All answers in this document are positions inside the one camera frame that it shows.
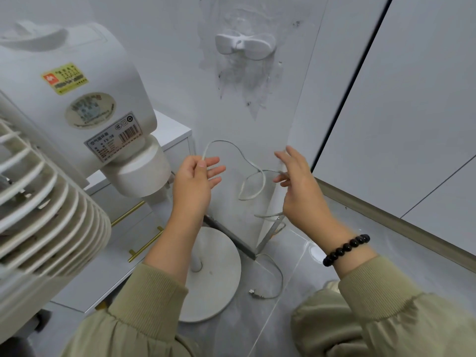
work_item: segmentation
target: sticker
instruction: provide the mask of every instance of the sticker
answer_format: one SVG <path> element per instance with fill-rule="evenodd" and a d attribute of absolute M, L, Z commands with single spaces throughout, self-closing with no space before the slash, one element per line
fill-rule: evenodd
<path fill-rule="evenodd" d="M 64 117 L 77 129 L 92 129 L 111 119 L 115 110 L 116 102 L 111 95 L 90 93 L 73 101 Z"/>
<path fill-rule="evenodd" d="M 85 145 L 99 158 L 106 162 L 123 147 L 142 136 L 142 130 L 132 112 L 115 121 L 103 131 L 85 142 Z"/>
<path fill-rule="evenodd" d="M 46 71 L 41 76 L 58 95 L 64 95 L 88 83 L 88 79 L 73 63 L 64 64 L 56 69 Z"/>

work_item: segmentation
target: pants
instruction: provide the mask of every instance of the pants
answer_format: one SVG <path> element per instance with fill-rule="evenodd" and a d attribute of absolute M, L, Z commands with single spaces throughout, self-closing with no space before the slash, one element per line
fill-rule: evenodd
<path fill-rule="evenodd" d="M 303 357 L 371 355 L 346 301 L 329 289 L 317 291 L 294 310 L 291 333 Z"/>

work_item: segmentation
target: bracelet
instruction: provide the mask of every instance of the bracelet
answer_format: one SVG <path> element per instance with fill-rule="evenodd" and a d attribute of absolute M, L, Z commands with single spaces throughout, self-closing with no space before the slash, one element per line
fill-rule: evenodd
<path fill-rule="evenodd" d="M 368 234 L 360 234 L 351 240 L 348 243 L 345 243 L 341 248 L 337 248 L 334 252 L 330 252 L 328 256 L 324 258 L 322 264 L 325 267 L 330 267 L 337 258 L 342 257 L 346 252 L 350 252 L 352 248 L 357 248 L 361 244 L 368 243 L 370 237 Z"/>

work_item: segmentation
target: sleeve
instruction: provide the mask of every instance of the sleeve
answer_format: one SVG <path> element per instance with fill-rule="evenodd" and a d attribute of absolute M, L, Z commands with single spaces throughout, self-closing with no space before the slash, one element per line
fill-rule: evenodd
<path fill-rule="evenodd" d="M 471 356 L 476 350 L 471 313 L 423 293 L 383 257 L 353 270 L 339 289 L 377 356 Z"/>
<path fill-rule="evenodd" d="M 139 264 L 109 309 L 84 319 L 62 356 L 194 356 L 176 339 L 187 293 L 172 276 Z"/>

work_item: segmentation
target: hand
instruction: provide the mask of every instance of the hand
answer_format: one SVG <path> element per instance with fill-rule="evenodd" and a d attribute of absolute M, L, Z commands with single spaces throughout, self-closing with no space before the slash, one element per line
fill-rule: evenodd
<path fill-rule="evenodd" d="M 332 216 L 305 157 L 290 146 L 286 151 L 277 151 L 275 155 L 286 165 L 289 177 L 280 174 L 273 179 L 288 187 L 283 213 L 324 252 L 332 251 L 351 239 L 352 232 Z"/>
<path fill-rule="evenodd" d="M 183 221 L 202 221 L 210 204 L 211 189 L 221 182 L 221 177 L 214 177 L 226 169 L 224 165 L 210 170 L 207 167 L 219 161 L 218 156 L 205 160 L 199 155 L 185 158 L 175 176 L 172 216 L 179 216 Z"/>

